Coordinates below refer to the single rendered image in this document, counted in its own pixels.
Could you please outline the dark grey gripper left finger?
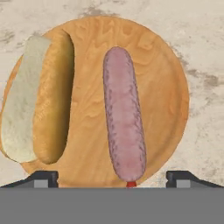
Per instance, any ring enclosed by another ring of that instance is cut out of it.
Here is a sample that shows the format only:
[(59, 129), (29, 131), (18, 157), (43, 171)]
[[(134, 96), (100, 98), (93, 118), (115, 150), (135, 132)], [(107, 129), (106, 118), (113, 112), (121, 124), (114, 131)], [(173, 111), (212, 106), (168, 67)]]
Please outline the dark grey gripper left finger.
[(58, 188), (59, 174), (57, 171), (35, 171), (25, 179), (3, 185), (3, 188), (28, 187), (28, 188)]

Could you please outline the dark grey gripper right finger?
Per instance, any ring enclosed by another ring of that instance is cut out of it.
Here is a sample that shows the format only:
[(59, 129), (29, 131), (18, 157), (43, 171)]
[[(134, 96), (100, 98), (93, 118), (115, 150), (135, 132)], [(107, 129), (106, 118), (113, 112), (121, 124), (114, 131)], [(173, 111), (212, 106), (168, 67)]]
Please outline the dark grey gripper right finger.
[(167, 188), (221, 188), (221, 185), (199, 179), (189, 171), (167, 171), (165, 176), (167, 179), (165, 186)]

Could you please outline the tan hot dog bun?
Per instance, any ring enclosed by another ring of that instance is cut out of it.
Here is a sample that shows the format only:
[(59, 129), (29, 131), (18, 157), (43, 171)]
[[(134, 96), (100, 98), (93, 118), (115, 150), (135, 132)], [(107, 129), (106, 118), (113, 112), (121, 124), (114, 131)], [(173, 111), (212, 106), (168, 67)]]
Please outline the tan hot dog bun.
[(1, 115), (3, 153), (23, 163), (59, 160), (67, 144), (74, 81), (74, 44), (63, 30), (31, 36)]

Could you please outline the pink sausage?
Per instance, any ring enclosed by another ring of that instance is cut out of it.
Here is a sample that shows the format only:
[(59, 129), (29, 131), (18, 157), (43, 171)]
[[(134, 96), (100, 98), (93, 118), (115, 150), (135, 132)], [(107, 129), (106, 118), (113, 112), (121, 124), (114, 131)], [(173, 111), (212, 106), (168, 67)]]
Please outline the pink sausage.
[(135, 182), (146, 169), (146, 146), (135, 69), (119, 46), (105, 55), (103, 88), (112, 165), (120, 179)]

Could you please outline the round wooden plate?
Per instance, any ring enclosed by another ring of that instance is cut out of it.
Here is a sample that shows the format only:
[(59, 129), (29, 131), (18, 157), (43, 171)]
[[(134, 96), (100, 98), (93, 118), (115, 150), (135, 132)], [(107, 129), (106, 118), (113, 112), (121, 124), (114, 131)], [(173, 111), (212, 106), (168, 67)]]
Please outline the round wooden plate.
[(172, 49), (153, 31), (119, 17), (84, 17), (61, 25), (74, 44), (74, 87), (68, 141), (54, 164), (24, 163), (28, 173), (56, 171), (61, 187), (124, 187), (109, 156), (103, 99), (102, 62), (113, 46), (133, 62), (147, 148), (145, 179), (171, 157), (189, 112), (183, 68)]

